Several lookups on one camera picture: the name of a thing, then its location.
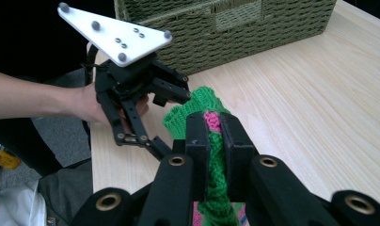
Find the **knitted fabric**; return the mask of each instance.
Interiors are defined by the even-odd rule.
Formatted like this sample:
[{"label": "knitted fabric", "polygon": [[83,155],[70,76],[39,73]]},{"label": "knitted fabric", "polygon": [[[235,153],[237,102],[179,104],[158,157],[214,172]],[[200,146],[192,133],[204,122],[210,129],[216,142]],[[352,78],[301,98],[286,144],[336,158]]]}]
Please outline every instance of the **knitted fabric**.
[{"label": "knitted fabric", "polygon": [[174,139],[185,139],[186,118],[189,114],[203,112],[209,129],[211,144],[208,200],[195,202],[194,225],[240,225],[245,223],[244,206],[232,204],[227,195],[225,156],[219,113],[230,113],[214,95],[214,91],[201,87],[192,92],[191,100],[184,105],[174,106],[164,117],[164,126]]}]

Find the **white cloth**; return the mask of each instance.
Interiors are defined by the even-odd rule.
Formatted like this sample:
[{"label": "white cloth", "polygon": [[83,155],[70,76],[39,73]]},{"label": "white cloth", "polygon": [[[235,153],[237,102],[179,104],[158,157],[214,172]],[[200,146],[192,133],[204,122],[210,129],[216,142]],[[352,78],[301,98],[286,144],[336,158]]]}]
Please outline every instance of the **white cloth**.
[{"label": "white cloth", "polygon": [[46,204],[39,194],[38,181],[0,191],[0,226],[44,226]]}]

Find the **light wooden table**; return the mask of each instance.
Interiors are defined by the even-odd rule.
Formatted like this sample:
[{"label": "light wooden table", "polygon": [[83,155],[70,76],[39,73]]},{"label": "light wooden table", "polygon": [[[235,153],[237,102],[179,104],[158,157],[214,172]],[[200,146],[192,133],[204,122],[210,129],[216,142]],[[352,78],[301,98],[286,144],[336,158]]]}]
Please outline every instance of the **light wooden table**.
[{"label": "light wooden table", "polygon": [[[339,0],[324,34],[189,79],[191,90],[214,89],[259,152],[282,159],[312,193],[330,200],[353,189],[380,202],[378,19]],[[150,104],[143,122],[151,138],[171,145],[162,124],[169,109]],[[91,145],[95,192],[133,193],[153,180],[158,162],[146,150],[116,146],[110,129],[92,124]]]}]

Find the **white triangular marker plate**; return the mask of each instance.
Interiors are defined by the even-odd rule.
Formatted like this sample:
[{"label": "white triangular marker plate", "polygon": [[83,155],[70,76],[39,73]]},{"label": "white triangular marker plate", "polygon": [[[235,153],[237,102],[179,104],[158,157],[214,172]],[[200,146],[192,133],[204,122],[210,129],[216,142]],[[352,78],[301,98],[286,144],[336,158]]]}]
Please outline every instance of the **white triangular marker plate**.
[{"label": "white triangular marker plate", "polygon": [[[65,8],[61,6],[58,7],[60,17],[120,67],[126,67],[172,41],[172,36],[167,35],[166,38],[164,31],[71,8],[66,4]],[[93,23],[99,24],[98,30],[93,28]]]}]

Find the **pant leg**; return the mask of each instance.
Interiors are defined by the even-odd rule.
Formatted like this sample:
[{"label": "pant leg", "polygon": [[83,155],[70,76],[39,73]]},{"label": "pant leg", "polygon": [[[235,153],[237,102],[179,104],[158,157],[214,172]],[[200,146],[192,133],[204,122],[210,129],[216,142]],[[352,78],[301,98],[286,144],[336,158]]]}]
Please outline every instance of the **pant leg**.
[{"label": "pant leg", "polygon": [[55,218],[56,225],[70,225],[76,213],[93,194],[91,161],[75,169],[41,178],[38,192],[43,196],[48,217]]},{"label": "pant leg", "polygon": [[0,120],[0,144],[42,177],[62,169],[31,119]]}]

